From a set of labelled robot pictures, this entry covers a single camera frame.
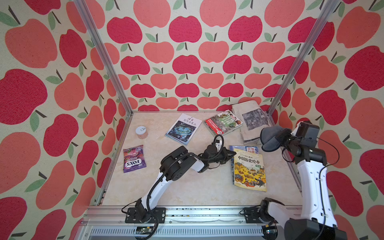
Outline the grey microfibre cloth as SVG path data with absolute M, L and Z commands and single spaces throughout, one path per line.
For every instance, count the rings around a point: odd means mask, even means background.
M 263 128 L 260 133 L 262 150 L 264 152 L 274 152 L 284 145 L 286 138 L 291 134 L 288 128 L 280 126 Z

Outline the yellow picture book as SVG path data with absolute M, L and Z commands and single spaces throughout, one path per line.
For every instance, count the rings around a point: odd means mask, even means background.
M 240 149 L 234 149 L 233 183 L 236 187 L 267 192 L 266 169 L 263 156 Z

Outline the blue science book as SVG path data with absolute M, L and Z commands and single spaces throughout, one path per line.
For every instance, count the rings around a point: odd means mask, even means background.
M 202 120 L 195 117 L 181 114 L 177 121 L 167 131 L 165 136 L 179 142 L 182 145 L 187 145 L 202 122 Z

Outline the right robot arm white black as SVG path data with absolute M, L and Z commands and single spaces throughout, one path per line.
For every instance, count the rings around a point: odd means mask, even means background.
M 284 148 L 294 156 L 299 170 L 303 206 L 299 218 L 291 214 L 279 201 L 265 198 L 257 216 L 266 224 L 278 222 L 284 229 L 286 240 L 345 240 L 347 233 L 340 230 L 331 210 L 327 189 L 327 157 L 316 147 L 320 128 L 300 123 L 291 131 L 280 126 L 261 130 L 260 140 L 264 152 Z

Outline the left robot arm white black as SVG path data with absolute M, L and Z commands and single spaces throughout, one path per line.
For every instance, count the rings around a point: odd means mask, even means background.
M 225 147 L 218 149 L 215 144 L 208 145 L 199 155 L 190 153 L 184 146 L 177 148 L 162 159 L 160 172 L 154 185 L 143 198 L 137 200 L 135 204 L 137 218 L 142 222 L 147 221 L 169 185 L 180 179 L 188 170 L 203 173 L 209 169 L 210 164 L 223 165 L 235 155 L 236 152 L 227 150 Z

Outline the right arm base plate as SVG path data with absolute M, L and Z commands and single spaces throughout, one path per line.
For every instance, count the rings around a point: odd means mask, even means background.
M 241 213 L 244 215 L 247 224 L 263 223 L 271 225 L 277 222 L 283 226 L 290 219 L 289 212 L 285 206 L 276 203 L 247 207 L 244 208 Z

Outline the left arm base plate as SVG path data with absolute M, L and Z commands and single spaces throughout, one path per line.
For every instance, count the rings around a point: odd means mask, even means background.
M 158 208 L 152 210 L 154 216 L 157 217 L 158 222 L 163 224 L 165 222 L 166 208 Z M 147 210 L 138 210 L 137 208 L 128 208 L 128 213 L 125 219 L 126 224 L 154 224 L 156 219 Z

